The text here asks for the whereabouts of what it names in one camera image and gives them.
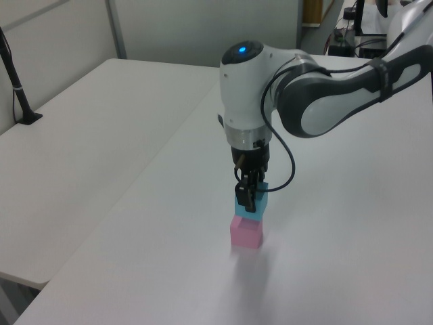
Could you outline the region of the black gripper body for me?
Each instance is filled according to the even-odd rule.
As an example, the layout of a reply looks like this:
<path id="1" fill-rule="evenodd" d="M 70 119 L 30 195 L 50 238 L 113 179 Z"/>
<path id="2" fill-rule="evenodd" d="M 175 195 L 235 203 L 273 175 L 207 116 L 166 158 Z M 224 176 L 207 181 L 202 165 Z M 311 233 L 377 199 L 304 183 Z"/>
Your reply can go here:
<path id="1" fill-rule="evenodd" d="M 235 164 L 236 179 L 241 178 L 243 174 L 255 173 L 257 169 L 268 170 L 269 144 L 264 144 L 261 140 L 258 141 L 257 147 L 254 147 L 253 150 L 231 148 L 231 154 Z"/>

